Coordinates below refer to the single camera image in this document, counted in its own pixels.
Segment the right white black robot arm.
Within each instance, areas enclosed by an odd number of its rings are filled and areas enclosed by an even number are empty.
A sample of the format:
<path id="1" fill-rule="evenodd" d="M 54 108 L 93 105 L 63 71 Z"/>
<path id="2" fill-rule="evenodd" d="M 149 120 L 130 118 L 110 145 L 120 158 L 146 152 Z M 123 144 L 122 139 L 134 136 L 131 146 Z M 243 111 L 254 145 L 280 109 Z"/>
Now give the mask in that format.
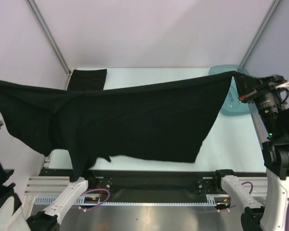
<path id="1" fill-rule="evenodd" d="M 289 81 L 280 75 L 252 77 L 234 72 L 233 76 L 239 100 L 255 104 L 268 133 L 268 140 L 262 144 L 266 204 L 255 201 L 230 169 L 214 173 L 213 189 L 236 201 L 243 230 L 289 231 L 289 107 L 281 97 L 281 92 L 288 92 Z"/>

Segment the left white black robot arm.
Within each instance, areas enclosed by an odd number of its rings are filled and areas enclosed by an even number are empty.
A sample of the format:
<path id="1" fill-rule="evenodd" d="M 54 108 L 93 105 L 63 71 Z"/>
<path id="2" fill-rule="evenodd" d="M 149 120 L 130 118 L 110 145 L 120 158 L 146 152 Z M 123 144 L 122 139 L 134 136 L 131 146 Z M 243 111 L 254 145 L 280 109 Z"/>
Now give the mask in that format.
<path id="1" fill-rule="evenodd" d="M 49 199 L 44 209 L 33 214 L 33 206 L 39 204 L 39 197 L 32 197 L 31 205 L 23 204 L 14 191 L 15 184 L 5 185 L 13 173 L 13 170 L 5 170 L 0 163 L 0 231 L 58 231 L 64 217 L 81 195 L 96 188 L 94 178 L 80 177 L 68 184 L 55 199 Z"/>

